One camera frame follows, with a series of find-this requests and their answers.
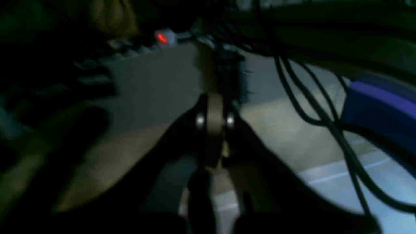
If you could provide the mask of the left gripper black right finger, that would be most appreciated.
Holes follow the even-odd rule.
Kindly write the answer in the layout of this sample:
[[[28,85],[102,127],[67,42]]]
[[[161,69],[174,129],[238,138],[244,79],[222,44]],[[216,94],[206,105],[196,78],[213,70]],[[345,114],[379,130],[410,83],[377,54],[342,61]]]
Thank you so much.
[[[371,214],[352,212],[310,188],[261,141],[232,104],[223,107],[223,160],[237,194],[235,234],[379,234]]]

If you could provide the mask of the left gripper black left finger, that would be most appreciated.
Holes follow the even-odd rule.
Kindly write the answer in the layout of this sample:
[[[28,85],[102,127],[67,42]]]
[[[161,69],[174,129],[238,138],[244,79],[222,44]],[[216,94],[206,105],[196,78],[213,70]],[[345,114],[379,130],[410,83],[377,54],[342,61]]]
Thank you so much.
[[[128,172],[92,201],[49,219],[64,234],[209,234],[208,95],[175,120]]]

